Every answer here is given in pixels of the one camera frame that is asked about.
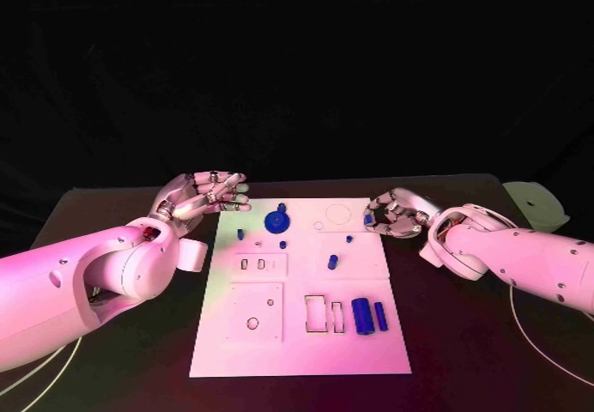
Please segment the robotic hand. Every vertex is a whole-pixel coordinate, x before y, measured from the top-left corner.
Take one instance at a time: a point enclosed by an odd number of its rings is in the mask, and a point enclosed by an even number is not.
[[[64,346],[154,298],[175,267],[201,270],[207,246],[180,239],[203,214],[247,211],[240,173],[181,174],[148,217],[0,259],[0,372]]]
[[[373,210],[384,208],[390,224],[376,223]],[[465,204],[440,209],[406,189],[383,193],[363,212],[366,229],[412,238],[428,227],[420,257],[475,281],[487,270],[514,288],[594,313],[594,245],[582,240],[518,229],[491,210]]]

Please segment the puzzle board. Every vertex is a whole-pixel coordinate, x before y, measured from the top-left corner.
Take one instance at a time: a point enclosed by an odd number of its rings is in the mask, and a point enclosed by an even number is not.
[[[368,199],[249,202],[247,213],[220,213],[188,376],[410,373],[380,236],[361,225]],[[263,218],[279,202],[291,226],[270,234]],[[361,297],[376,330],[367,336],[355,334],[350,304]],[[383,305],[387,331],[373,302]]]

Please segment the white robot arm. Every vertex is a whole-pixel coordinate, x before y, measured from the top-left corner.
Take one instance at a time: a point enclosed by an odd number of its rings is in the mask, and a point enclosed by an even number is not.
[[[243,180],[240,173],[181,174],[146,217],[0,259],[0,372],[154,298],[175,267],[201,270],[207,246],[181,236],[203,214],[250,209]]]
[[[384,208],[389,223],[377,223],[373,210]],[[465,204],[439,209],[430,199],[396,188],[380,195],[363,212],[367,230],[410,238],[428,229],[419,251],[468,280],[487,270],[514,288],[586,313],[594,313],[594,245],[582,240],[518,229],[491,210]]]

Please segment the circular hole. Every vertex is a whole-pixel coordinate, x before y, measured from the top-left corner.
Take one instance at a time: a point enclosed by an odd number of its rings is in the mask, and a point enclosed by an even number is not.
[[[51,285],[58,289],[61,286],[61,279],[60,279],[60,274],[56,270],[51,270],[48,272],[48,281],[51,282]]]
[[[247,329],[253,330],[257,327],[257,320],[255,318],[247,319]]]

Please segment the black background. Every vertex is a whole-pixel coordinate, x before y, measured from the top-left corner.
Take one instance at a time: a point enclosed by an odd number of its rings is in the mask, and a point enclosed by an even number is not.
[[[590,238],[589,18],[523,7],[47,2],[4,12],[0,252],[28,248],[71,187],[158,186],[210,169],[259,182],[534,179],[572,216],[562,233]]]

